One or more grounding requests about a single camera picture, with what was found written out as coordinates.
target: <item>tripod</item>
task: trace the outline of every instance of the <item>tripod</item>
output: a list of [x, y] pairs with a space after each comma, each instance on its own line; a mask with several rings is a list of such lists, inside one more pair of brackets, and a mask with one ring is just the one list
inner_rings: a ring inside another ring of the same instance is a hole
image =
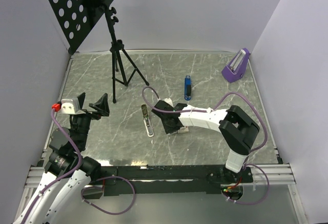
[[[144, 80], [144, 82], [147, 86], [149, 86], [149, 83], [145, 79], [145, 77], [142, 75], [142, 73], [140, 72], [140, 70], [138, 69], [136, 64], [132, 61], [131, 57], [128, 55], [126, 50], [124, 49], [123, 41], [121, 39], [116, 39], [114, 25], [115, 25], [115, 23], [118, 22], [118, 19], [117, 19], [116, 16], [111, 18], [112, 15], [114, 15], [114, 14], [116, 14], [116, 10], [115, 10], [114, 7], [112, 7], [111, 9], [108, 9], [108, 7], [105, 6], [105, 17], [106, 17], [109, 32], [110, 32], [111, 37], [112, 37], [112, 42], [111, 42], [112, 47], [110, 49], [110, 52], [112, 53], [113, 103], [116, 103], [115, 82], [119, 82], [122, 85], [127, 87], [128, 84], [130, 83], [134, 73], [138, 72], [138, 74]], [[124, 71], [124, 67], [123, 67], [123, 63], [122, 63], [122, 59], [121, 59], [121, 55], [120, 55], [119, 51], [122, 51], [124, 53], [124, 55], [128, 58], [129, 62], [134, 67], [134, 70], [133, 70], [133, 72], [132, 72], [132, 74], [131, 74], [131, 76], [128, 80], [127, 80], [126, 75], [125, 75], [125, 71]], [[121, 80], [119, 80], [115, 77], [115, 72], [118, 72], [117, 63], [119, 65], [119, 69], [121, 71], [123, 81], [121, 81]]]

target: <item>purple cable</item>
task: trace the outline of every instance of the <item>purple cable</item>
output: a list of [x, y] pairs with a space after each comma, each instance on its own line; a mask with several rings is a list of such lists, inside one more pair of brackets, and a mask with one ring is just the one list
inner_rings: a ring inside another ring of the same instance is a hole
[[[130, 187], [132, 188], [132, 192], [133, 192], [132, 202], [130, 203], [130, 205], [129, 205], [125, 210], [123, 210], [123, 211], [121, 211], [121, 212], [118, 212], [118, 213], [112, 213], [112, 212], [109, 212], [109, 211], [103, 210], [102, 208], [98, 207], [97, 205], [95, 205], [95, 204], [93, 204], [93, 203], [87, 201], [87, 200], [83, 197], [83, 193], [84, 193], [84, 191], [85, 191], [86, 189], [89, 189], [89, 188], [83, 188], [83, 189], [82, 189], [82, 191], [81, 191], [81, 197], [82, 197], [82, 200], [83, 200], [84, 202], [86, 202], [87, 204], [89, 204], [89, 205], [95, 207], [96, 209], [98, 209], [98, 210], [104, 212], [105, 214], [109, 214], [109, 215], [120, 215], [120, 214], [124, 214], [125, 212], [127, 212], [129, 209], [131, 209], [131, 207], [132, 207], [132, 205], [134, 204], [134, 201], [135, 201], [135, 190], [134, 190], [134, 188], [133, 188], [133, 185], [132, 185], [127, 179], [125, 179], [125, 178], [123, 178], [123, 177], [120, 177], [120, 176], [108, 176], [108, 177], [100, 178], [100, 179], [98, 179], [98, 180], [96, 180], [96, 181], [104, 180], [104, 179], [113, 179], [113, 178], [118, 178], [118, 179], [124, 180], [124, 181], [127, 182], [127, 183], [130, 185]], [[91, 188], [92, 188], [92, 189], [101, 189], [100, 187], [91, 187]]]
[[[207, 113], [206, 110], [197, 110], [197, 109], [195, 109], [195, 110], [177, 110], [177, 111], [160, 110], [160, 109], [154, 107], [152, 104], [150, 104], [150, 103], [148, 102], [148, 100], [146, 99], [146, 97], [145, 97], [145, 89], [148, 89], [148, 88], [151, 89], [151, 90], [155, 93], [155, 95], [157, 96], [158, 99], [159, 99], [159, 96], [158, 96], [157, 92], [155, 91], [155, 89], [152, 88], [152, 87], [145, 86], [145, 87], [142, 89], [142, 92], [141, 92], [142, 98], [144, 99], [145, 103], [146, 103], [150, 108], [152, 108], [153, 110], [156, 110], [156, 111], [161, 112], [161, 113], [168, 113], [168, 114], [172, 114], [172, 113], [185, 113], [185, 112], [191, 112], [191, 111], [192, 111], [192, 112]], [[244, 100], [244, 101], [250, 106], [250, 108], [253, 110], [253, 112], [255, 113], [256, 117], [257, 117], [258, 120], [260, 121], [261, 126], [263, 127], [263, 131], [264, 131], [264, 140], [263, 140], [262, 144], [260, 144], [258, 147], [255, 147], [255, 148], [251, 149], [251, 150], [250, 150], [250, 153], [253, 152], [253, 151], [256, 151], [256, 150], [258, 150], [258, 149], [261, 149], [261, 148], [265, 145], [265, 143], [267, 143], [267, 140], [268, 140], [268, 132], [267, 132], [267, 128], [266, 128], [266, 126], [265, 126], [265, 124], [264, 124], [264, 122], [263, 122], [263, 120], [262, 120], [260, 114], [257, 112], [257, 110], [255, 109], [255, 107], [251, 104], [251, 102], [250, 102], [250, 101], [249, 101], [244, 95], [242, 95], [242, 94], [240, 94], [240, 93], [238, 93], [238, 92], [228, 92], [226, 95], [224, 95], [224, 96], [220, 99], [220, 101], [216, 104], [216, 106], [213, 108], [213, 110], [216, 110], [216, 109], [222, 104], [222, 102], [223, 102], [228, 96], [230, 96], [231, 94], [234, 94], [234, 95], [237, 95], [237, 96], [241, 97], [241, 98], [242, 98], [242, 99], [243, 99], [243, 100]]]
[[[55, 109], [51, 110], [51, 118], [53, 120], [53, 122], [57, 125], [58, 129], [63, 133], [63, 135], [66, 137], [66, 139], [71, 143], [72, 147], [74, 148], [75, 152], [77, 153], [77, 157], [78, 157], [78, 162], [77, 165], [71, 169], [69, 172], [67, 172], [66, 174], [63, 174], [61, 177], [58, 177], [57, 179], [55, 179], [54, 181], [52, 181], [51, 183], [49, 183], [47, 186], [45, 186], [40, 193], [44, 194], [44, 192], [49, 189], [52, 185], [54, 185], [56, 182], [60, 181], [61, 179], [69, 176], [70, 174], [72, 174], [75, 170], [77, 170], [81, 164], [82, 164], [82, 156], [80, 153], [80, 150], [78, 149], [78, 147], [76, 146], [76, 144], [74, 143], [74, 141], [71, 139], [70, 135], [62, 128], [62, 126], [57, 122], [56, 117], [55, 117]], [[28, 208], [28, 210], [26, 211], [26, 214], [24, 216], [24, 218], [22, 219], [22, 222], [20, 224], [24, 224], [26, 222], [26, 219], [28, 218], [28, 216], [30, 215], [33, 207], [35, 206], [36, 202], [38, 201], [38, 199], [40, 198], [39, 195], [36, 196], [36, 198], [33, 200], [33, 202], [31, 203], [30, 207]]]
[[258, 168], [263, 173], [263, 175], [265, 176], [268, 187], [266, 189], [266, 192], [265, 192], [264, 196], [260, 200], [257, 200], [256, 202], [241, 202], [241, 201], [235, 201], [235, 200], [230, 199], [224, 193], [222, 193], [222, 194], [225, 197], [227, 197], [228, 201], [233, 202], [233, 203], [237, 203], [239, 205], [257, 205], [258, 203], [263, 202], [269, 194], [269, 188], [270, 188], [269, 178], [268, 178], [267, 174], [264, 172], [264, 170], [262, 168], [260, 168], [259, 166], [255, 165], [255, 164], [245, 164], [245, 166], [252, 166], [252, 167]]

